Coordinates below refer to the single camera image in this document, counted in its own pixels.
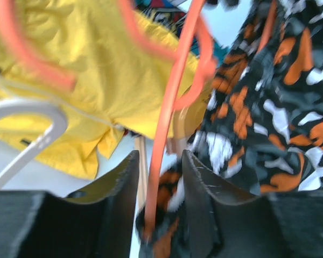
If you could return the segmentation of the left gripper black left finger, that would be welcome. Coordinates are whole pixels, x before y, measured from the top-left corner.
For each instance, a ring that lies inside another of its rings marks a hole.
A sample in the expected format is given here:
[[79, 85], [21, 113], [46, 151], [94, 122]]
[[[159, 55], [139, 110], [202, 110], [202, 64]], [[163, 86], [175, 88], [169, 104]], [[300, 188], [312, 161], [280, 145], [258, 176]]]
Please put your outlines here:
[[65, 198], [0, 191], [0, 257], [128, 257], [139, 152]]

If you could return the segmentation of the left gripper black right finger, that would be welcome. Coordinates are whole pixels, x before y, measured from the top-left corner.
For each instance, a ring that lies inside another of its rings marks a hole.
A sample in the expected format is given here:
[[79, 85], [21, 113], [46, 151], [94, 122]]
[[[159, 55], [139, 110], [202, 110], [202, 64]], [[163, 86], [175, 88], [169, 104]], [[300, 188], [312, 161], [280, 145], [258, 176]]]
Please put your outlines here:
[[182, 154], [193, 257], [323, 257], [323, 191], [252, 195]]

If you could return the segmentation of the orange black camouflage shorts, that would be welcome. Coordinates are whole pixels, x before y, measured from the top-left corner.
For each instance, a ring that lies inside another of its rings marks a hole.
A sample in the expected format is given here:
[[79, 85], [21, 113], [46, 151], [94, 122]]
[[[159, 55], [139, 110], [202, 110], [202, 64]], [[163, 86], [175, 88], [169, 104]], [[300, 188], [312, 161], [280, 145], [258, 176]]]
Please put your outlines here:
[[[254, 1], [218, 68], [190, 151], [261, 196], [323, 191], [323, 1]], [[160, 177], [156, 225], [139, 257], [193, 257], [182, 159]]]

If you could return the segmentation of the orange hanger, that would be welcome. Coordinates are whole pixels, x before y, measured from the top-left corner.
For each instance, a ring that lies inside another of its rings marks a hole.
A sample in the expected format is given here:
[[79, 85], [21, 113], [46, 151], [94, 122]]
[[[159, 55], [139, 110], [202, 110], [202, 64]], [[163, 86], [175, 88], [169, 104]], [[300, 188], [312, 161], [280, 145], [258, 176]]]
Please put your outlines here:
[[[173, 61], [173, 67], [161, 105], [150, 163], [147, 201], [144, 214], [144, 237], [149, 239], [156, 224], [159, 172], [172, 114], [174, 111], [182, 110], [191, 105], [196, 100], [202, 91], [205, 81], [213, 76], [216, 68], [216, 60], [212, 56], [213, 41], [200, 16], [204, 1], [192, 2], [176, 50], [154, 43], [140, 32], [135, 22], [135, 16], [132, 13], [130, 1], [118, 1], [118, 4], [127, 30], [134, 41], [146, 51], [156, 53], [163, 58]], [[21, 61], [25, 67], [32, 70], [41, 80], [62, 90], [71, 91], [74, 89], [75, 77], [73, 74], [45, 62], [28, 45], [18, 25], [14, 1], [0, 1], [0, 37], [15, 58]], [[200, 60], [189, 91], [182, 97], [177, 98], [193, 37], [197, 37], [200, 45]]]

